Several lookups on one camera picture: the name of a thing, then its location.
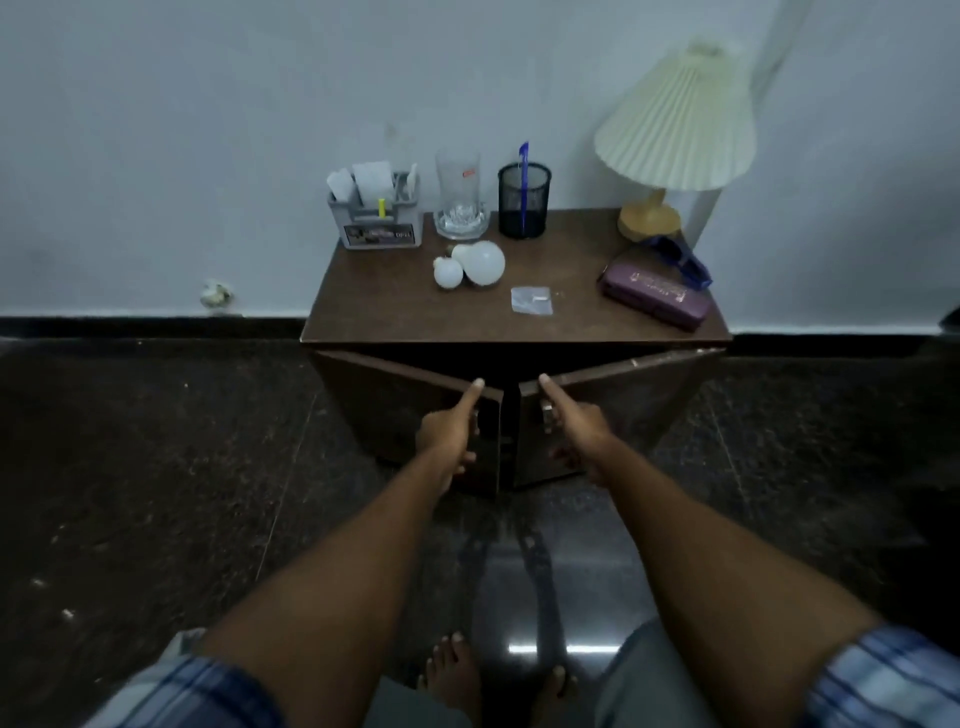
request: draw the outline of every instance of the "foot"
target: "foot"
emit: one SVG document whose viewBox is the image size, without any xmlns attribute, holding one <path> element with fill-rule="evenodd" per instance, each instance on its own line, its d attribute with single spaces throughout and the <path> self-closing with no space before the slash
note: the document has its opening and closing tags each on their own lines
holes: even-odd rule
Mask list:
<svg viewBox="0 0 960 728">
<path fill-rule="evenodd" d="M 467 714 L 473 728 L 480 728 L 480 671 L 464 636 L 454 632 L 433 648 L 417 690 L 429 692 L 447 708 Z"/>
<path fill-rule="evenodd" d="M 546 676 L 543 687 L 534 699 L 534 706 L 530 710 L 530 725 L 540 725 L 554 717 L 579 693 L 577 678 L 567 675 L 564 667 L 557 665 Z"/>
</svg>

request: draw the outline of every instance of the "purple case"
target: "purple case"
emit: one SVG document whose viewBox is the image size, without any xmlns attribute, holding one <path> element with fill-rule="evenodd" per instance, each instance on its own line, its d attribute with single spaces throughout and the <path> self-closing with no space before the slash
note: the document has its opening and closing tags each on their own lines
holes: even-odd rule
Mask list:
<svg viewBox="0 0 960 728">
<path fill-rule="evenodd" d="M 599 284 L 605 296 L 687 331 L 702 324 L 713 308 L 708 296 L 627 262 L 608 266 Z"/>
</svg>

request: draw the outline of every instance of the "desk organizer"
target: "desk organizer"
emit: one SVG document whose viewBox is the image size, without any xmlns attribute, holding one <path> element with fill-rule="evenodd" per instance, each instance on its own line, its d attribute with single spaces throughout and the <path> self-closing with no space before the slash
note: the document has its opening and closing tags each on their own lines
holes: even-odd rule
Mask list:
<svg viewBox="0 0 960 728">
<path fill-rule="evenodd" d="M 394 198 L 386 217 L 380 217 L 376 207 L 363 207 L 355 186 L 353 195 L 345 202 L 335 200 L 329 192 L 326 202 L 340 228 L 340 242 L 344 247 L 352 251 L 418 248 L 423 233 L 420 185 L 417 184 L 412 199 L 397 199 L 396 191 L 405 190 L 406 186 L 407 172 L 394 172 Z"/>
</svg>

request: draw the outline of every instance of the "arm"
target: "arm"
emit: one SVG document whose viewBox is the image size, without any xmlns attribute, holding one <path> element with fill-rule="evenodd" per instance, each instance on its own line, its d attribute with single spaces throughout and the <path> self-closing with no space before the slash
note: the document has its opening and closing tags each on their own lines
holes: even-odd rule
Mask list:
<svg viewBox="0 0 960 728">
<path fill-rule="evenodd" d="M 294 728 L 353 728 L 369 706 L 434 506 L 466 452 L 478 379 L 423 419 L 418 455 L 360 514 L 258 587 L 204 638 L 200 654 L 241 667 Z"/>
<path fill-rule="evenodd" d="M 546 375 L 571 448 L 606 486 L 639 550 L 663 625 L 729 724 L 787 726 L 844 644 L 880 618 L 835 582 L 689 497 L 615 438 L 599 408 Z"/>
</svg>

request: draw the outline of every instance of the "hand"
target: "hand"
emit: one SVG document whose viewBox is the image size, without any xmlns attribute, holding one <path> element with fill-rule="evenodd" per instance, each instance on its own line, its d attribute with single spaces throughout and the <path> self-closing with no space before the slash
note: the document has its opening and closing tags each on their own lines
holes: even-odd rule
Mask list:
<svg viewBox="0 0 960 728">
<path fill-rule="evenodd" d="M 451 409 L 430 412 L 420 422 L 417 432 L 417 453 L 432 452 L 440 463 L 444 476 L 444 492 L 450 487 L 453 475 L 459 475 L 465 466 L 476 462 L 475 452 L 467 450 L 473 407 L 483 392 L 484 380 L 477 379 Z"/>
<path fill-rule="evenodd" d="M 600 407 L 574 401 L 547 375 L 540 375 L 539 382 L 543 392 L 553 402 L 569 443 L 555 449 L 550 453 L 551 456 L 571 470 L 586 468 L 589 479 L 602 485 L 599 461 L 607 444 L 613 439 L 613 433 Z"/>
</svg>

